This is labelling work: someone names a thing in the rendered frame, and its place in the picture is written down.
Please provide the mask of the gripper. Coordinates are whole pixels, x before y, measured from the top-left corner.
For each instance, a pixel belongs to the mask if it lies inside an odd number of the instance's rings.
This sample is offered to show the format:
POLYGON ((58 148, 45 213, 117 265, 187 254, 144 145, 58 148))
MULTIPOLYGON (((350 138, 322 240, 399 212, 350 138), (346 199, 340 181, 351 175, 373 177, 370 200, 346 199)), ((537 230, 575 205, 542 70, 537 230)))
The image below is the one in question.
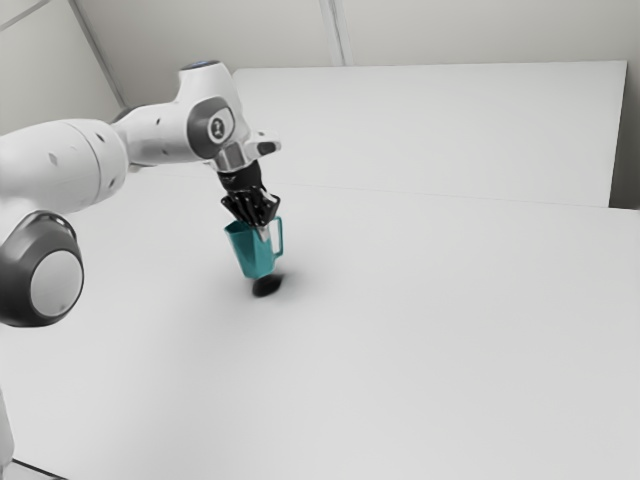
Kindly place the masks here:
POLYGON ((222 205, 241 222, 265 223, 256 231, 262 242, 270 242, 271 221, 281 199, 267 191, 260 165, 250 164, 235 172, 218 172, 217 176, 226 192, 221 199, 222 205))

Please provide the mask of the teal faceted mug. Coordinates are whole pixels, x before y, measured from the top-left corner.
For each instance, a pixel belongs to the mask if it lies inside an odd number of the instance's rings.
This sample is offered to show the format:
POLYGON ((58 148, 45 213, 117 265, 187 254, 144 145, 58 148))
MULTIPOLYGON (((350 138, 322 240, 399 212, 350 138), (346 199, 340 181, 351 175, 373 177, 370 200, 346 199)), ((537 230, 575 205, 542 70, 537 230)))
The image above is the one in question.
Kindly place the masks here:
POLYGON ((233 221, 224 231, 230 241, 243 275, 249 279, 260 279, 274 272, 276 260, 284 254, 283 222, 280 216, 273 220, 277 224, 278 247, 262 242, 256 228, 242 221, 233 221))

